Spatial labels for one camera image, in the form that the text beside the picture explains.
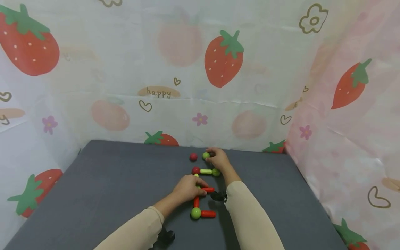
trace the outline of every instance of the hand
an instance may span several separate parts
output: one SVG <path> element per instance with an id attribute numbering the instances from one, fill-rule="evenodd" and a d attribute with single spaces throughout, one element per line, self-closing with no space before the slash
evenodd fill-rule
<path id="1" fill-rule="evenodd" d="M 206 158 L 206 162 L 212 163 L 212 165 L 220 170 L 221 172 L 224 172 L 227 169 L 232 168 L 228 156 L 226 153 L 220 149 L 220 148 L 207 148 L 206 152 L 210 154 L 215 154 L 213 157 Z"/>
<path id="2" fill-rule="evenodd" d="M 194 175 L 183 176 L 175 186 L 172 194 L 182 202 L 193 200 L 196 196 L 206 196 L 207 192 L 196 186 L 208 187 L 208 184 Z"/>

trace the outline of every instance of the green ball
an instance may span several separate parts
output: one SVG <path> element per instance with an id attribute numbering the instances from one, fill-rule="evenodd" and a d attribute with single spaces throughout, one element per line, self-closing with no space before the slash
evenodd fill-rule
<path id="1" fill-rule="evenodd" d="M 201 210 L 200 208 L 193 208 L 192 212 L 190 213 L 190 216 L 195 219 L 198 220 L 201 217 Z"/>
<path id="2" fill-rule="evenodd" d="M 205 160 L 206 158 L 210 157 L 210 154 L 205 152 L 203 153 L 203 160 Z"/>
<path id="3" fill-rule="evenodd" d="M 214 168 L 212 170 L 212 175 L 213 176 L 218 177 L 218 176 L 220 176 L 220 174 L 221 174 L 221 172 L 218 169 Z"/>

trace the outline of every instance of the gray mat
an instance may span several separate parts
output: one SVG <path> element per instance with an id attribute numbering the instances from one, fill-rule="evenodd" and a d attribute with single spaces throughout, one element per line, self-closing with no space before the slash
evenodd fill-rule
<path id="1" fill-rule="evenodd" d="M 167 195 L 204 149 L 91 141 L 5 250 L 93 250 L 114 230 Z M 321 204 L 288 155 L 226 151 L 268 213 L 286 250 L 346 250 Z M 217 190 L 223 180 L 204 179 Z M 215 219 L 190 219 L 192 203 L 166 221 L 176 239 L 168 249 L 239 249 L 229 213 L 209 196 L 200 208 Z"/>

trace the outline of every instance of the strawberry print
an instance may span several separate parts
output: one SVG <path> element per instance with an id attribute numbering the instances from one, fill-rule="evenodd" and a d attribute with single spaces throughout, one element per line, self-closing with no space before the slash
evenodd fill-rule
<path id="1" fill-rule="evenodd" d="M 29 76 L 39 76 L 54 69 L 60 49 L 50 29 L 21 11 L 0 5 L 0 44 L 11 62 Z"/>
<path id="2" fill-rule="evenodd" d="M 370 248 L 365 244 L 367 240 L 361 235 L 350 230 L 347 227 L 347 223 L 344 218 L 342 218 L 342 225 L 333 224 L 333 226 L 349 250 L 370 250 Z"/>
<path id="3" fill-rule="evenodd" d="M 17 201 L 17 215 L 28 218 L 61 176 L 62 171 L 60 169 L 50 169 L 36 177 L 32 174 L 28 178 L 24 192 L 7 200 Z"/>
<path id="4" fill-rule="evenodd" d="M 163 134 L 161 130 L 154 135 L 146 132 L 146 135 L 148 138 L 144 141 L 144 144 L 179 146 L 178 141 L 174 137 L 170 136 L 169 134 Z"/>
<path id="5" fill-rule="evenodd" d="M 331 109 L 337 109 L 349 105 L 357 100 L 364 91 L 365 85 L 369 82 L 366 67 L 372 59 L 352 66 L 340 79 Z"/>
<path id="6" fill-rule="evenodd" d="M 270 142 L 270 146 L 265 148 L 263 150 L 264 153 L 276 153 L 276 154 L 282 154 L 283 149 L 285 148 L 286 140 L 283 140 L 281 142 L 278 142 L 277 144 L 274 144 L 273 142 Z"/>
<path id="7" fill-rule="evenodd" d="M 204 57 L 206 74 L 210 83 L 222 88 L 239 72 L 243 64 L 243 46 L 238 42 L 239 31 L 232 37 L 225 30 L 207 47 Z"/>

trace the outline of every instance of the red ball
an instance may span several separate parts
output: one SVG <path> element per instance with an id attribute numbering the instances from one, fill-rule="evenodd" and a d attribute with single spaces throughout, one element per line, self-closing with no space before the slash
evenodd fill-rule
<path id="1" fill-rule="evenodd" d="M 200 174 L 200 168 L 199 167 L 192 168 L 192 174 Z"/>
<path id="2" fill-rule="evenodd" d="M 189 160 L 190 160 L 191 162 L 197 161 L 197 154 L 195 154 L 195 153 L 190 154 Z"/>

